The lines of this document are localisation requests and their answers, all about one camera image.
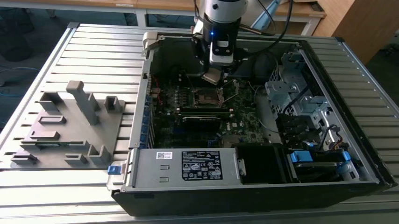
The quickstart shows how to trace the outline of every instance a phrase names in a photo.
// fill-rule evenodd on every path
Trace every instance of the desk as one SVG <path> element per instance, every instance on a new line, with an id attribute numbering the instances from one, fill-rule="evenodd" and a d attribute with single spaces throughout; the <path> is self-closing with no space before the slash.
<path id="1" fill-rule="evenodd" d="M 0 0 L 0 6 L 135 13 L 140 27 L 147 27 L 148 14 L 194 16 L 194 3 L 191 0 Z M 284 3 L 276 10 L 275 21 L 286 21 L 287 12 L 288 4 Z M 320 19 L 324 17 L 326 13 L 314 11 L 308 3 L 294 4 L 291 22 L 306 23 L 298 34 L 312 35 Z"/>
<path id="2" fill-rule="evenodd" d="M 137 0 L 137 8 L 144 10 L 137 14 L 139 26 L 147 26 L 147 14 L 165 14 L 165 15 L 188 15 L 194 13 L 194 3 L 191 0 Z M 275 21 L 286 21 L 288 13 L 288 3 L 279 6 L 274 19 Z M 326 12 L 318 12 L 312 9 L 310 3 L 294 3 L 291 22 L 306 23 L 302 28 L 300 35 L 312 35 L 318 27 L 320 19 L 326 17 Z"/>

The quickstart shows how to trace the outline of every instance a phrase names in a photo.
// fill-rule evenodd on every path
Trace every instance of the power supply label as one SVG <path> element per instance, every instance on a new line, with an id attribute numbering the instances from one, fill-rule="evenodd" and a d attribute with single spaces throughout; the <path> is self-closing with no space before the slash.
<path id="1" fill-rule="evenodd" d="M 182 177 L 186 181 L 223 180 L 220 152 L 182 152 Z"/>

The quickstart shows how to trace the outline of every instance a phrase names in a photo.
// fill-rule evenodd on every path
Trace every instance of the sticker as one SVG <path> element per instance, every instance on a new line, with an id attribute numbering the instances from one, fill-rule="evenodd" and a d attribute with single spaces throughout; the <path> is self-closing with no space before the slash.
<path id="1" fill-rule="evenodd" d="M 186 181 L 223 180 L 220 152 L 182 152 L 182 177 Z"/>
<path id="2" fill-rule="evenodd" d="M 133 7 L 132 4 L 116 4 L 116 6 L 123 6 L 123 7 Z"/>
<path id="3" fill-rule="evenodd" d="M 171 160 L 172 152 L 156 152 L 156 159 L 157 160 Z"/>

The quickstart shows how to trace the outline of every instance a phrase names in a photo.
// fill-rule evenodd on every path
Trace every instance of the slotted metal surface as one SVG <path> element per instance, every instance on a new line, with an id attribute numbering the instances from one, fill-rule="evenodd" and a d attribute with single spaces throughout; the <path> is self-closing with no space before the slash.
<path id="1" fill-rule="evenodd" d="M 96 99 L 116 95 L 127 101 L 117 137 L 115 160 L 124 160 L 133 120 L 135 101 L 141 74 L 141 39 L 147 31 L 187 33 L 182 29 L 136 28 L 80 24 L 69 28 L 21 101 L 0 136 L 1 160 L 16 152 L 19 139 L 25 137 L 41 106 L 35 103 L 41 91 L 60 91 L 63 98 L 69 80 L 85 82 L 84 90 Z M 396 106 L 375 85 L 343 43 L 334 38 L 288 36 L 306 39 L 328 71 L 382 159 L 399 175 L 399 120 Z M 275 211 L 256 214 L 223 214 L 190 217 L 136 218 L 125 214 L 107 191 L 104 170 L 4 171 L 0 172 L 0 218 L 13 223 L 99 223 L 99 222 L 196 222 L 228 221 L 243 218 L 348 216 L 399 209 L 399 188 L 370 197 L 354 198 L 326 209 Z"/>

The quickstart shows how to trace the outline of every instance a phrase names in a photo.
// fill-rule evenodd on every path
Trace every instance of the barcode sticker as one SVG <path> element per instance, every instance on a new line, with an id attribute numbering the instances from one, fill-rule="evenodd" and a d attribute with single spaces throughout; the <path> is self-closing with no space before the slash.
<path id="1" fill-rule="evenodd" d="M 116 4 L 116 6 L 133 7 L 133 5 L 131 5 L 131 4 Z"/>
<path id="2" fill-rule="evenodd" d="M 157 160 L 171 160 L 172 152 L 156 152 L 156 159 Z"/>

